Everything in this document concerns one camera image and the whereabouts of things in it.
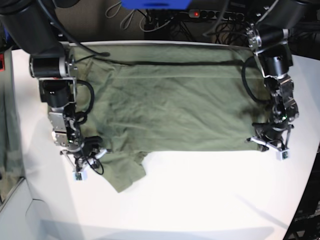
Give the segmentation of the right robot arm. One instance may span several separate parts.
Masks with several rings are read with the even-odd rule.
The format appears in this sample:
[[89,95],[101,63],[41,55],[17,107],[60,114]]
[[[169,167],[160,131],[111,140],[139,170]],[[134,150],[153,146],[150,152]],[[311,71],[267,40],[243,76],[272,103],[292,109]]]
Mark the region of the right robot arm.
[[73,50],[54,34],[58,29],[75,41],[55,13],[56,8],[75,4],[74,0],[3,0],[0,20],[14,42],[30,55],[29,71],[38,80],[41,101],[48,105],[53,141],[62,147],[63,156],[74,157],[73,173],[82,180],[87,168],[104,173],[100,159],[107,150],[101,146],[101,137],[81,133],[93,109],[95,92],[89,82],[78,78]]

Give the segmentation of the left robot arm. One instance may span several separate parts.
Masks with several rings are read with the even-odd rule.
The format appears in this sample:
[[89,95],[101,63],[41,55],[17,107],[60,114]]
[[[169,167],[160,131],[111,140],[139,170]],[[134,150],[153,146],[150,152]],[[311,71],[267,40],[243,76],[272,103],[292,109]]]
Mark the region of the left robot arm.
[[[252,100],[270,107],[265,123],[253,123],[255,135],[248,139],[260,151],[275,150],[281,159],[289,156],[292,122],[299,117],[294,99],[294,82],[289,76],[293,57],[289,48],[290,30],[318,0],[254,0],[248,8],[246,35],[252,51],[241,69],[242,83]],[[264,78],[269,100],[258,99],[249,89],[246,69],[255,63]]]

